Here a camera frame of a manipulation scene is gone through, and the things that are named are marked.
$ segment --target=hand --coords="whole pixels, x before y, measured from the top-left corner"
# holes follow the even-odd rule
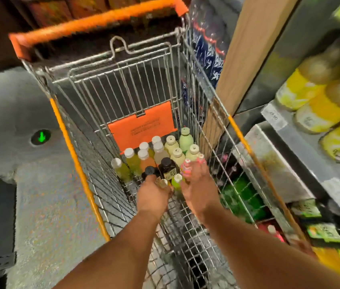
[[[202,224],[205,221],[206,211],[211,208],[223,209],[218,187],[211,177],[206,163],[192,162],[190,184],[186,184],[184,181],[181,181],[180,184],[186,204]]]
[[[170,186],[160,188],[155,181],[155,175],[146,177],[146,180],[138,190],[136,206],[138,213],[149,212],[159,223],[167,210],[168,200],[172,195],[173,189]]]

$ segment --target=person's left arm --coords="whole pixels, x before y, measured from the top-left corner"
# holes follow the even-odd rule
[[[167,209],[170,188],[150,175],[137,194],[138,213],[110,242],[85,258],[53,289],[142,288],[155,230]]]

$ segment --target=forearm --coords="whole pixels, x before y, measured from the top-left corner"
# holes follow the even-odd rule
[[[142,288],[159,221],[139,212],[109,243],[74,268],[54,289]]]
[[[205,225],[227,257],[242,289],[340,288],[340,276],[314,258],[294,249],[230,211],[213,208],[205,214]]]

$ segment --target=black circular floor marker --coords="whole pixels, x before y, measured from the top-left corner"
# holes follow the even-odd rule
[[[33,134],[31,143],[36,146],[43,145],[48,142],[49,139],[51,139],[51,131],[43,129]]]

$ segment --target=orange plastic sign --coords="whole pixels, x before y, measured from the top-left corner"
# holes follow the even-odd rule
[[[151,142],[154,136],[162,137],[177,130],[170,101],[151,107],[145,113],[140,117],[133,114],[108,125],[121,153],[126,148],[139,147],[142,142]]]

